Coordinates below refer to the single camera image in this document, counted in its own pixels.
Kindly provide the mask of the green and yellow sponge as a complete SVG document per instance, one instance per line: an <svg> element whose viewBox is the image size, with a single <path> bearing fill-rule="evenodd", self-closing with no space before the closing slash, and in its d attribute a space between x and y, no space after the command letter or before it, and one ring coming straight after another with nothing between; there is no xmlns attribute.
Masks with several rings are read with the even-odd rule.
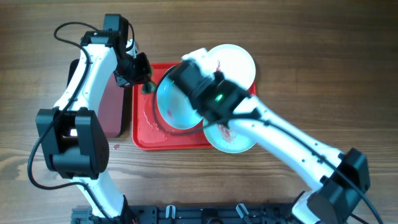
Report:
<svg viewBox="0 0 398 224"><path fill-rule="evenodd" d="M152 94L157 89L157 85L153 81L146 82L142 85L141 93L142 94Z"/></svg>

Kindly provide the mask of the white plate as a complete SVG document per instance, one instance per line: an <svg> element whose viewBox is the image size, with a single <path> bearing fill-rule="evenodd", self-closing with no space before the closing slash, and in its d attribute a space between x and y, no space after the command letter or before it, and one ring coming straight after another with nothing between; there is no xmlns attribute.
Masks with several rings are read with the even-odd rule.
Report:
<svg viewBox="0 0 398 224"><path fill-rule="evenodd" d="M256 66L251 55L242 47L233 44L222 44L213 47L208 56L215 65L217 72L224 78L235 82L248 90L256 77Z"/></svg>

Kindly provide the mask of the light blue plate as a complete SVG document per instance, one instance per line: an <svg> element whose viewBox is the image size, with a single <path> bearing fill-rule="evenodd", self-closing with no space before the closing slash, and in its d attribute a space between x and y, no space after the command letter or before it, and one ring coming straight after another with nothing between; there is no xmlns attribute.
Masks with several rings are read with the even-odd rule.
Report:
<svg viewBox="0 0 398 224"><path fill-rule="evenodd" d="M237 154L252 148L256 141L228 129L222 124L214 124L203 130L208 142L219 151Z"/></svg>
<svg viewBox="0 0 398 224"><path fill-rule="evenodd" d="M190 129L203 120L169 77L165 77L158 86L157 106L163 120L176 129Z"/></svg>

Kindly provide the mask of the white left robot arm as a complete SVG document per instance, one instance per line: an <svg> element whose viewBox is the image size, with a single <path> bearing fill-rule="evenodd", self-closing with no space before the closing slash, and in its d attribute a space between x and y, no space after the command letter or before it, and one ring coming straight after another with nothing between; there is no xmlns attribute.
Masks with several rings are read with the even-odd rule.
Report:
<svg viewBox="0 0 398 224"><path fill-rule="evenodd" d="M127 52L121 31L89 31L77 45L78 66L52 109L39 110L32 155L42 148L49 170L76 185L89 201L96 223L132 223L134 213L108 171L109 144L97 113L111 75L120 87L147 85L152 71L144 53Z"/></svg>

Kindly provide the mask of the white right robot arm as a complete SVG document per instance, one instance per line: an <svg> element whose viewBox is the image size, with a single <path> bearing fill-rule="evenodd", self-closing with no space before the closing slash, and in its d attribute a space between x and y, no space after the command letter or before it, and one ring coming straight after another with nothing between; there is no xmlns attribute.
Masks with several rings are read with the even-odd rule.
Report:
<svg viewBox="0 0 398 224"><path fill-rule="evenodd" d="M305 134L271 111L256 95L225 79L205 74L193 60L180 62L169 78L209 122L222 124L276 156L298 173L310 191L298 197L292 215L302 223L345 223L360 201L369 204L368 160Z"/></svg>

